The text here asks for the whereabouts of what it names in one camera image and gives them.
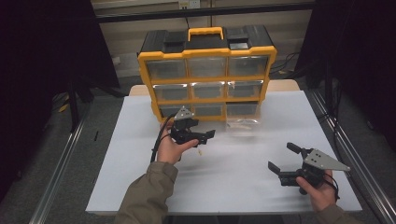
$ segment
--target yellow storage organizer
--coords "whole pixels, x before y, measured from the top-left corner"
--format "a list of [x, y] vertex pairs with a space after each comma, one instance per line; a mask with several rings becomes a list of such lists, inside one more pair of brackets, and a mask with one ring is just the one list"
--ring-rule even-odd
[[151, 31], [138, 55], [158, 121], [182, 106], [200, 120], [258, 117], [275, 58], [262, 25]]

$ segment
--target silver metal plate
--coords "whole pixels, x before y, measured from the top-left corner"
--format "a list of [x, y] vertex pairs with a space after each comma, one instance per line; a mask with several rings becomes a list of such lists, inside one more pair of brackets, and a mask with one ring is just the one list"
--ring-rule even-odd
[[304, 162], [321, 170], [350, 171], [350, 167], [333, 159], [331, 156], [318, 149], [312, 150], [312, 152], [305, 158]]
[[194, 113], [192, 113], [190, 110], [188, 110], [185, 106], [182, 106], [177, 114], [175, 115], [175, 120], [180, 120], [180, 119], [190, 119], [194, 116]]

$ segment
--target plastic drawer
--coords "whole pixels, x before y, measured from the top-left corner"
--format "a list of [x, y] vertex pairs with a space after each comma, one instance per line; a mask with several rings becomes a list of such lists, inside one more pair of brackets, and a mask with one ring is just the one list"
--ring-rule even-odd
[[187, 84], [153, 85], [158, 101], [187, 100], [189, 98]]
[[183, 59], [147, 61], [148, 75], [152, 79], [186, 77], [186, 65]]
[[228, 82], [228, 97], [260, 97], [262, 80]]
[[227, 119], [230, 117], [254, 116], [257, 114], [258, 105], [257, 101], [227, 103]]
[[192, 98], [221, 98], [224, 93], [224, 82], [194, 82], [191, 83]]
[[187, 60], [191, 77], [224, 77], [225, 57], [199, 57]]
[[224, 104], [192, 105], [195, 116], [221, 116]]
[[185, 106], [188, 110], [191, 110], [190, 105], [159, 105], [163, 118], [167, 118], [172, 114], [176, 114], [181, 107]]
[[230, 57], [228, 74], [232, 76], [260, 76], [265, 74], [268, 56]]

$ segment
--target wire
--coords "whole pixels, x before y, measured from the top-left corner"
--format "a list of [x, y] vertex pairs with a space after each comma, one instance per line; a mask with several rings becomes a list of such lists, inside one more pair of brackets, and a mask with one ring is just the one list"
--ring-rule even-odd
[[190, 30], [189, 19], [187, 19], [187, 17], [185, 17], [184, 19], [186, 19], [187, 28], [189, 28], [189, 30]]
[[335, 201], [337, 202], [337, 200], [338, 199], [340, 199], [340, 197], [338, 196], [338, 184], [337, 184], [337, 181], [335, 181], [335, 179], [334, 178], [332, 178], [332, 176], [330, 176], [330, 175], [328, 175], [328, 174], [325, 174], [326, 176], [328, 176], [329, 178], [331, 178], [332, 179], [332, 182], [334, 182], [334, 184], [332, 184], [332, 183], [330, 183], [329, 181], [327, 181], [327, 180], [323, 180], [327, 185], [329, 185], [330, 187], [332, 187], [333, 189], [334, 189], [334, 198], [335, 198]]
[[163, 130], [165, 130], [165, 128], [166, 128], [166, 124], [168, 123], [169, 119], [171, 119], [171, 118], [174, 117], [175, 115], [176, 115], [176, 114], [171, 114], [171, 115], [166, 119], [166, 121], [163, 123], [163, 126], [161, 127], [160, 132], [158, 133], [157, 140], [155, 141], [154, 148], [152, 149], [150, 163], [152, 163], [152, 162], [155, 161], [155, 156], [157, 155], [157, 151], [158, 151], [158, 148], [160, 147], [160, 143], [161, 143], [161, 141], [168, 135], [168, 134], [167, 134], [166, 136], [161, 137], [161, 135], [163, 135]]
[[288, 62], [290, 62], [290, 60], [291, 60], [294, 56], [296, 56], [297, 54], [300, 54], [300, 52], [294, 52], [294, 53], [288, 54], [288, 55], [286, 56], [286, 58], [285, 58], [285, 62], [284, 62], [284, 63], [282, 63], [282, 64], [280, 64], [280, 65], [277, 65], [277, 66], [272, 66], [272, 67], [271, 67], [271, 69], [276, 69], [276, 68], [279, 68], [279, 69], [277, 69], [276, 71], [270, 72], [270, 74], [279, 72], [280, 70], [284, 69], [284, 68], [286, 67], [286, 65], [288, 65]]

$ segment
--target olive jacket sleeve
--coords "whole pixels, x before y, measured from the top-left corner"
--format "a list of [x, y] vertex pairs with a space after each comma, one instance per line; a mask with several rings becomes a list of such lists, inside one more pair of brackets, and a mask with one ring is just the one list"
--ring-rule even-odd
[[330, 205], [317, 213], [320, 224], [362, 224], [337, 205]]
[[162, 223], [168, 213], [166, 199], [173, 194], [177, 168], [155, 161], [127, 189], [116, 224]]

